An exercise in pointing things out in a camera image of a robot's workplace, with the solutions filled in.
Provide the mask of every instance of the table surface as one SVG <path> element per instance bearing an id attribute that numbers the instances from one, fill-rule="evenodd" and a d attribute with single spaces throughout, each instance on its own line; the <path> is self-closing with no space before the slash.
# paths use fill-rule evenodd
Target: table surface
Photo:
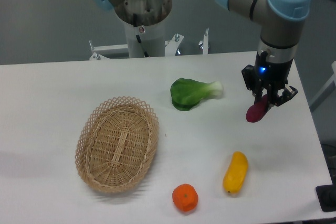
<path id="1" fill-rule="evenodd" d="M 271 223 L 334 217 L 321 211 L 315 187 L 331 184 L 306 97 L 299 93 L 258 123 L 245 120 L 254 98 L 241 70 L 255 52 L 0 66 L 0 223 Z M 171 105 L 178 78 L 220 81 L 224 96 L 188 112 Z M 105 100 L 146 101 L 160 122 L 152 166 L 135 190 L 105 195 L 78 176 L 75 150 L 91 112 Z M 222 180 L 232 153 L 249 171 L 241 192 Z M 182 214 L 172 202 L 180 184 L 199 203 Z"/>

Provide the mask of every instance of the green leafy vegetable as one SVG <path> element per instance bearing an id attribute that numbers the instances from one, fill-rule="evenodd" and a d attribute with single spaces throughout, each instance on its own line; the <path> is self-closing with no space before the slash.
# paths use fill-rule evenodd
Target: green leafy vegetable
<path id="1" fill-rule="evenodd" d="M 171 88 L 170 95 L 175 108 L 189 111 L 202 99 L 218 97 L 223 94 L 223 86 L 219 81 L 204 83 L 192 79 L 179 78 Z"/>

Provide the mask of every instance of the metal bracket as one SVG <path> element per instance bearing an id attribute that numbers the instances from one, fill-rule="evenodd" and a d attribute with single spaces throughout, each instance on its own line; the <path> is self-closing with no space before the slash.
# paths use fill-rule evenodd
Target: metal bracket
<path id="1" fill-rule="evenodd" d="M 336 88 L 336 61 L 331 65 L 334 74 L 322 86 L 317 94 L 309 102 L 310 112 L 313 113 L 315 109 L 335 90 Z"/>
<path id="2" fill-rule="evenodd" d="M 165 56 L 181 55 L 181 52 L 179 51 L 178 47 L 181 44 L 183 39 L 184 39 L 183 35 L 175 34 L 171 40 L 165 41 Z M 89 60 L 105 60 L 105 59 L 110 59 L 110 58 L 104 57 L 103 55 L 127 54 L 128 53 L 127 44 L 94 47 L 92 40 L 89 41 L 89 44 L 90 44 L 90 49 L 92 53 Z"/>

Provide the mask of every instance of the wicker basket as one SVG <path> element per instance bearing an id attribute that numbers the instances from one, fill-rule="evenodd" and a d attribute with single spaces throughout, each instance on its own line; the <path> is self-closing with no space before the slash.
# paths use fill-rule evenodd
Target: wicker basket
<path id="1" fill-rule="evenodd" d="M 132 189 L 156 152 L 159 122 L 144 101 L 118 97 L 91 114 L 79 138 L 76 168 L 91 188 L 105 193 Z"/>

